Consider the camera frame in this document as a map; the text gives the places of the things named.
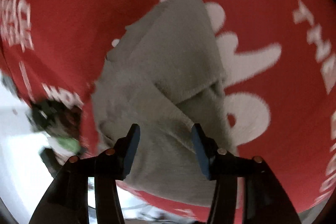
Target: red cloth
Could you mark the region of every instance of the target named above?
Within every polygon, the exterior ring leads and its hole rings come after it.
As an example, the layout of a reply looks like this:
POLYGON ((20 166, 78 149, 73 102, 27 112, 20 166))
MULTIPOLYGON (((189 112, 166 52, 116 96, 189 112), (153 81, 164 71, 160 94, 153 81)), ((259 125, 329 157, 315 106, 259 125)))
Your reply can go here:
MULTIPOLYGON (((1 69, 9 68, 26 100, 53 96, 69 105, 83 102, 82 141, 94 155, 97 135, 89 100, 93 82, 112 40, 157 2, 26 0, 24 6, 22 0, 21 10, 31 7, 31 25, 22 23, 24 35, 17 41, 26 42, 28 48, 23 51, 3 39, 8 67, 0 56, 1 69)), ((330 194, 336 180, 336 135, 331 133, 336 110, 335 4, 332 0, 204 2, 212 2, 210 11, 219 15, 214 27, 219 28, 219 48, 229 75, 224 104, 240 155, 265 158, 298 211, 313 206, 330 194)), ((9 17, 0 25, 10 30, 15 22, 9 17)), ((209 213, 208 208, 135 193, 176 214, 204 221, 209 213)))

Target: gray towel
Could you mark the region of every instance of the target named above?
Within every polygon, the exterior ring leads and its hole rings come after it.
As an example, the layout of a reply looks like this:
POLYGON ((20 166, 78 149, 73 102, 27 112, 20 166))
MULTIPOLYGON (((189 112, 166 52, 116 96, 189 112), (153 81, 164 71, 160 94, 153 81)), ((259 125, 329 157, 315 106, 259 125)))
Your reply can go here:
POLYGON ((225 73, 204 3, 160 3, 126 30, 108 53, 92 96, 97 128, 113 146, 132 123, 140 125, 128 185, 210 206, 215 182, 200 171, 191 127, 200 123, 220 147, 236 148, 226 132, 225 73))

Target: black object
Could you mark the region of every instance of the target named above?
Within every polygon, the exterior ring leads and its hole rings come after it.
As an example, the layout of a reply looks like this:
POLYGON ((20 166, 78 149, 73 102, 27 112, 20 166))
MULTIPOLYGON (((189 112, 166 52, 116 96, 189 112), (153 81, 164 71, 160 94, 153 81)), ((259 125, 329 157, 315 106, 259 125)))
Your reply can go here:
MULTIPOLYGON (((217 180, 207 224, 233 224, 236 210, 237 178, 245 179, 244 224, 300 224, 285 190, 267 163, 236 157, 218 148, 201 126, 192 128, 193 144, 202 173, 217 180)), ((336 223, 336 190, 313 224, 336 223)))
POLYGON ((124 180, 140 140, 140 128, 133 124, 114 148, 97 157, 69 158, 38 204, 30 224, 88 224, 88 177, 95 179, 97 220, 100 224, 124 224, 115 180, 124 180))
POLYGON ((40 153, 40 157, 51 176, 55 178, 62 165, 57 161, 54 151, 51 148, 44 148, 40 153))
MULTIPOLYGON (((94 177, 98 224, 124 224, 115 180, 124 180, 130 173, 139 140, 140 128, 133 124, 126 137, 99 156, 86 160, 71 157, 29 223, 88 224, 88 177, 94 177)), ((301 223, 280 182, 260 156, 248 160, 218 148, 199 124, 192 128, 192 141, 202 173, 217 181, 207 224, 234 223, 238 177, 245 179, 243 223, 301 223)), ((335 200, 336 191, 313 224, 336 223, 335 200)))
POLYGON ((0 198, 0 224, 18 224, 0 198))
MULTIPOLYGON (((44 99, 37 103, 30 102, 31 110, 27 118, 36 132, 47 131, 48 128, 56 125, 56 119, 64 116, 64 113, 68 110, 68 108, 62 102, 58 102, 55 100, 44 99)), ((76 124, 80 123, 80 114, 73 114, 73 119, 76 124)), ((55 137, 69 137, 69 134, 60 132, 59 135, 55 135, 55 137)))

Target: metal screw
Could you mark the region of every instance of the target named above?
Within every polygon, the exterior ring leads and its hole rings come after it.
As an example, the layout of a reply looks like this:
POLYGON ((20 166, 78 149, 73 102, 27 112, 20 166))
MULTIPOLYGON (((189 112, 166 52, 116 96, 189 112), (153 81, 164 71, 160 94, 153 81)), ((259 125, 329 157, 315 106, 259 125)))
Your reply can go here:
POLYGON ((255 156, 255 157, 253 157, 253 160, 254 160, 255 162, 259 163, 259 164, 263 162, 263 158, 260 157, 260 156, 255 156))
POLYGON ((218 148, 217 153, 220 155, 226 155, 227 151, 224 148, 218 148))
POLYGON ((45 114, 44 111, 40 110, 40 113, 41 113, 41 115, 42 115, 45 119, 48 118, 47 114, 45 114))
POLYGON ((72 157, 70 157, 69 161, 70 161, 72 164, 74 164, 75 162, 78 161, 78 157, 77 157, 77 156, 72 156, 72 157))
POLYGON ((113 148, 110 148, 110 149, 108 149, 108 150, 105 151, 105 154, 106 154, 107 156, 111 156, 111 155, 113 155, 115 152, 116 152, 116 151, 115 151, 113 148))

